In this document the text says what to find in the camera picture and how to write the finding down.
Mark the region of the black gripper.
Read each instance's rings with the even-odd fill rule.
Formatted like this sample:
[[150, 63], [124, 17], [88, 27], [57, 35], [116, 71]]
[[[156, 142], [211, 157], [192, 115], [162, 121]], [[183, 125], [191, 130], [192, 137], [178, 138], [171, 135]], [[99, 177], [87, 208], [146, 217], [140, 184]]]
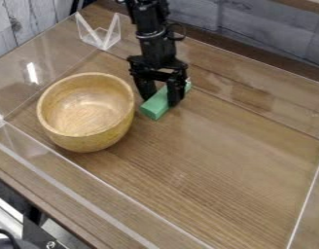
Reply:
[[176, 37], [170, 28], [154, 32], [136, 32], [142, 53], [127, 58], [130, 73], [144, 100], [158, 92], [155, 81], [166, 82], [168, 107], [175, 107], [184, 99], [187, 64], [176, 58]]

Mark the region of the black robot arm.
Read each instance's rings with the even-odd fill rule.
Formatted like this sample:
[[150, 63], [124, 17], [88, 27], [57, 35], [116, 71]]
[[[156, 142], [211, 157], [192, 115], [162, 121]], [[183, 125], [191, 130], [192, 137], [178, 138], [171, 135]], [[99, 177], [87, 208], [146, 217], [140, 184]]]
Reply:
[[131, 22], [136, 25], [136, 38], [142, 53], [127, 58], [130, 74], [144, 100], [156, 93], [155, 81], [166, 83], [167, 104], [178, 105], [184, 98], [188, 64], [176, 58], [176, 45], [186, 36], [176, 37], [167, 20], [167, 0], [115, 0], [124, 4]]

